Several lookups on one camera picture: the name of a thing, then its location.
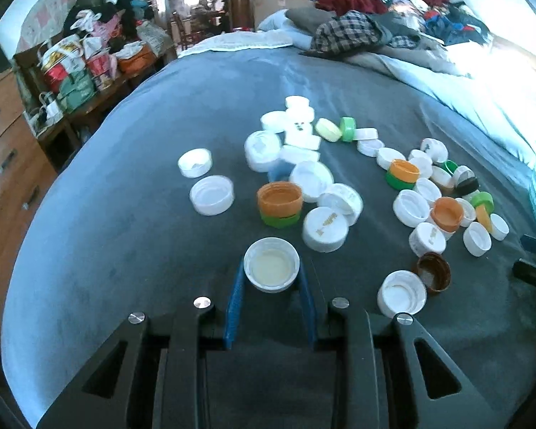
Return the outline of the white cap with cream liner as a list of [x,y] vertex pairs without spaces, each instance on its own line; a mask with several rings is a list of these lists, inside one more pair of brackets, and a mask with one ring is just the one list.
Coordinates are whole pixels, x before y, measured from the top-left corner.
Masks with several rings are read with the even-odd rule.
[[243,269],[255,288],[267,294],[278,294],[295,281],[300,258],[288,241],[264,237],[249,246],[244,254]]

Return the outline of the white cap gold print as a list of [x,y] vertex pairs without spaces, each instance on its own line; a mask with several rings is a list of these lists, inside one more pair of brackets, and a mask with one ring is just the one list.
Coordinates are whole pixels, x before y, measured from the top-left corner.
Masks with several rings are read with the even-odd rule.
[[304,218],[302,238],[313,251],[332,253],[344,245],[348,228],[343,214],[330,207],[317,207]]

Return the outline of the green cap under orange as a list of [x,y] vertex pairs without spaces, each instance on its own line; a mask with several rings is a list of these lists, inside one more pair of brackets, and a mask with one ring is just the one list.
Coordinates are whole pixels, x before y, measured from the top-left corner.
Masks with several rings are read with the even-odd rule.
[[274,217],[264,214],[263,212],[260,212],[260,219],[263,221],[263,223],[269,227],[272,228],[286,228],[293,226],[296,224],[300,219],[301,213],[298,212],[294,215],[287,216],[287,217]]

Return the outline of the white open cap near right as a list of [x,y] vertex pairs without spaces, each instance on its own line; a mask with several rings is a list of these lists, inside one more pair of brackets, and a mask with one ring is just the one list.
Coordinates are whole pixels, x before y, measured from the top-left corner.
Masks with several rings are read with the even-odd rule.
[[377,291],[377,306],[387,318],[399,313],[415,315],[427,302],[427,290],[420,278],[408,270],[388,274]]

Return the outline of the orange cap on green cap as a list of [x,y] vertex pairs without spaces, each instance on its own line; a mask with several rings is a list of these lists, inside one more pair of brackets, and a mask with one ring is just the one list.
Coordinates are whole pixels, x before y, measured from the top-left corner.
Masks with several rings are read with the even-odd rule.
[[268,217],[287,218],[299,213],[303,206],[302,190],[287,181],[270,182],[257,192],[259,211]]

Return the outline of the brown cap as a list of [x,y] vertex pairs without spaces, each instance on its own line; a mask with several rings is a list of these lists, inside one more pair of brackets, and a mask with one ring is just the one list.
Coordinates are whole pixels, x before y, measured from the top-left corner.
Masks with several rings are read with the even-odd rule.
[[430,295],[446,291],[451,284],[451,269],[439,254],[430,252],[420,257],[415,265],[415,273]]

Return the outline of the orange cap right pile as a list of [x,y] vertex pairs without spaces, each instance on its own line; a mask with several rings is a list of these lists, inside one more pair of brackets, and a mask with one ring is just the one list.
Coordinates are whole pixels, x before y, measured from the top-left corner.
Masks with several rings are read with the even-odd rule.
[[455,232],[464,217],[462,205],[455,198],[441,197],[435,200],[431,209],[434,223],[446,232]]

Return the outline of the large white open cap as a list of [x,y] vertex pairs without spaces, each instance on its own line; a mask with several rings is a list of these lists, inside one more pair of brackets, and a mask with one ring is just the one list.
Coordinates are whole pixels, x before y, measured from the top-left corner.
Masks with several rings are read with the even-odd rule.
[[226,212],[235,200],[232,181],[223,175],[211,175],[198,180],[189,191],[194,210],[203,216]]

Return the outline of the black cap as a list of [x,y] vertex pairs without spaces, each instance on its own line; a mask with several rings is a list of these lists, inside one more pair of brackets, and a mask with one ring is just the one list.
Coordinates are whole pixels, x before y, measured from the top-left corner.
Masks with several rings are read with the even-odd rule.
[[479,189],[479,182],[475,176],[469,177],[455,185],[455,193],[459,197],[472,194],[478,189]]

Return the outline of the light blue cap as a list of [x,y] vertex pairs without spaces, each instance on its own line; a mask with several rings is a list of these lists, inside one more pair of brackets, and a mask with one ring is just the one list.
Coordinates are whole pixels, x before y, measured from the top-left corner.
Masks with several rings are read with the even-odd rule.
[[267,173],[267,178],[269,182],[280,182],[287,181],[289,179],[290,173],[295,168],[295,165],[290,164],[286,161],[278,162],[272,169]]

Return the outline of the grey bed blanket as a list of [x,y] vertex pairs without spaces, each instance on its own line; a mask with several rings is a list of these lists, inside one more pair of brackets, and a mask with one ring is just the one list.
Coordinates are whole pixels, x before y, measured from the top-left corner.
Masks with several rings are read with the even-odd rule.
[[[134,311],[157,317],[204,295],[256,240],[256,192],[267,178],[247,165],[246,138],[289,95],[320,117],[355,118],[407,153],[437,138],[470,167],[510,232],[480,257],[460,235],[445,250],[447,291],[419,321],[505,427],[536,381],[536,292],[510,276],[519,238],[536,228],[530,169],[467,119],[386,75],[296,49],[205,52],[177,60],[117,106],[52,185],[19,251],[5,302],[1,359],[13,396],[36,425],[78,370]],[[189,150],[211,151],[201,177],[181,175]],[[197,213],[189,191],[228,177],[235,200]]]

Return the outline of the white cap far left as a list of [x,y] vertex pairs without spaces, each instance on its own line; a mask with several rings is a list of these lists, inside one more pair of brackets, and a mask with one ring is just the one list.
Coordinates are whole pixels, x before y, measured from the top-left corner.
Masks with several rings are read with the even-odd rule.
[[210,150],[195,148],[184,153],[177,165],[182,176],[186,178],[201,177],[212,168],[213,158]]

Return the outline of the pale yellow cap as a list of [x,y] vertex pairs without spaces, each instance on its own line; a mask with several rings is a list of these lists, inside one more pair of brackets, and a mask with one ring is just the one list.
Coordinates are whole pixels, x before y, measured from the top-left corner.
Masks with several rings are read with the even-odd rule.
[[340,128],[327,118],[318,119],[314,129],[327,142],[337,142],[343,135]]

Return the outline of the lime green cap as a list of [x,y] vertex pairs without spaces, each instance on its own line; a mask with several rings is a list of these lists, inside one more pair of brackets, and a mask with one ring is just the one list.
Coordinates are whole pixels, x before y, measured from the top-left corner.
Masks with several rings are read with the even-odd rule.
[[340,120],[341,140],[343,142],[353,142],[356,130],[356,121],[351,116],[344,116]]

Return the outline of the light blue bed sheet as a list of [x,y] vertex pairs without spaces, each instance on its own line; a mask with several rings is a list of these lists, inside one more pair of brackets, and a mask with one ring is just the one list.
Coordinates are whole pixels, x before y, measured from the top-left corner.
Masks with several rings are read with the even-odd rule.
[[489,91],[479,82],[461,75],[438,43],[402,25],[397,16],[366,15],[383,30],[384,44],[334,56],[311,50],[317,27],[336,18],[338,15],[334,12],[313,7],[283,9],[263,19],[257,29],[262,32],[281,29],[287,32],[297,48],[311,55],[342,61],[396,79],[468,119],[529,168],[536,165],[536,143],[518,127],[515,113],[492,100]]

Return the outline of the wooden dresser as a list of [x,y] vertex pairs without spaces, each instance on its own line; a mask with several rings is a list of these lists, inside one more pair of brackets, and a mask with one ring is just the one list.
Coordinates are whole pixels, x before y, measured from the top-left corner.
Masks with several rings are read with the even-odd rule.
[[57,174],[24,118],[16,75],[0,75],[1,323],[14,262],[31,220]]

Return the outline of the plaid shirt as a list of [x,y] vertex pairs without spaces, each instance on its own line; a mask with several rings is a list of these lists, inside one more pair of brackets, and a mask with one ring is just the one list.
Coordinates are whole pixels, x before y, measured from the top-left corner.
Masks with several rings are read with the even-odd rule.
[[383,30],[366,14],[349,11],[320,24],[313,34],[311,50],[340,55],[358,49],[373,49],[385,42]]

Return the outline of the green fabric bag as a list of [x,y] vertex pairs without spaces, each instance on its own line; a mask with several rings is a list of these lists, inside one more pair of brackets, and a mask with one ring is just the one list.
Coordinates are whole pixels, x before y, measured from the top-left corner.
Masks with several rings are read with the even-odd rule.
[[88,70],[68,75],[60,84],[57,101],[65,113],[74,112],[95,96],[95,84]]

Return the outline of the pile of clothes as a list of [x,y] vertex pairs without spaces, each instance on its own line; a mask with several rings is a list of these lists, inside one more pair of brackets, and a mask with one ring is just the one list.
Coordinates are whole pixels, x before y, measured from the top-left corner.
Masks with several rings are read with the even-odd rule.
[[318,9],[342,16],[349,11],[397,16],[411,30],[430,36],[445,46],[469,42],[487,45],[492,35],[468,5],[451,0],[314,0]]

